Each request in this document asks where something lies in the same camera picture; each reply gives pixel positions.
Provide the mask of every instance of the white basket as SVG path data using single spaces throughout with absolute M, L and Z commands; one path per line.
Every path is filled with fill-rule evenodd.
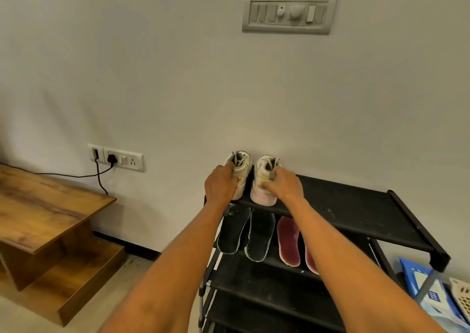
M 450 278 L 450 284 L 455 301 L 470 323 L 470 284 L 452 277 Z

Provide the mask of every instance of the baseboard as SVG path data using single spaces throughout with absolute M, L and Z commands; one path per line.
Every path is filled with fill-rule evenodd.
M 139 256 L 147 260 L 155 261 L 161 254 L 159 251 L 155 251 L 147 247 L 141 247 L 140 245 L 129 243 L 128 241 L 112 237 L 111 235 L 100 233 L 99 231 L 93 230 L 93 234 L 98 238 L 122 245 L 128 254 Z

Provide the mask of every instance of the plug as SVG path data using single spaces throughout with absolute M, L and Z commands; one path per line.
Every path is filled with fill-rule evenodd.
M 114 165 L 115 163 L 117 163 L 116 156 L 115 156 L 114 154 L 110 153 L 110 154 L 108 155 L 107 161 L 108 161 L 110 164 Z

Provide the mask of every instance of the electrical outlet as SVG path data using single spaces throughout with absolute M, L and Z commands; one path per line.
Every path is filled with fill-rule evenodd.
M 99 163 L 107 163 L 103 153 L 103 147 L 93 144 L 88 144 L 88 157 L 94 162 L 97 159 Z
M 122 167 L 123 169 L 145 172 L 144 155 L 141 153 L 104 147 L 103 154 L 105 159 L 107 159 L 108 155 L 111 154 L 117 158 L 118 162 L 115 163 L 114 166 Z

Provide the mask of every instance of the black shoe insole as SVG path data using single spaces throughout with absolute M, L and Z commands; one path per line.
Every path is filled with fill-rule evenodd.
M 217 248 L 224 254 L 234 254 L 240 246 L 240 235 L 246 221 L 250 218 L 249 207 L 229 204 L 224 213 Z
M 266 258 L 273 237 L 276 218 L 273 213 L 253 209 L 250 216 L 250 233 L 245 247 L 247 258 L 257 263 Z

